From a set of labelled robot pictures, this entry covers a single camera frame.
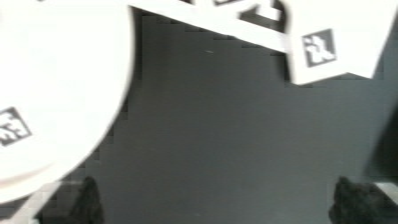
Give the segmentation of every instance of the black object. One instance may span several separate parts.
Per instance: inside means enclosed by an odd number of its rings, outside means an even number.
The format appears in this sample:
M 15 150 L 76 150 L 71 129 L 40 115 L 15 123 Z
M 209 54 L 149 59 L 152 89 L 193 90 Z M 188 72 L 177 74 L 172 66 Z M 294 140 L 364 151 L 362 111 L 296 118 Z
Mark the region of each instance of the black object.
M 398 223 L 398 206 L 374 184 L 339 178 L 328 217 L 332 224 Z
M 95 180 L 65 182 L 39 214 L 40 224 L 102 224 L 102 206 Z

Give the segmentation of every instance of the dark gray surface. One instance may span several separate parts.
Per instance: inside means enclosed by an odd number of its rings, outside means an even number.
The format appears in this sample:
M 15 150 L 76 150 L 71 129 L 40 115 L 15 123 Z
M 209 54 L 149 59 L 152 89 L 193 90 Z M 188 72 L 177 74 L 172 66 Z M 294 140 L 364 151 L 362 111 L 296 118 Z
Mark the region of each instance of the dark gray surface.
M 108 224 L 330 223 L 337 177 L 398 174 L 394 38 L 373 80 L 296 87 L 280 54 L 193 30 L 142 18 L 142 80 L 72 177 Z

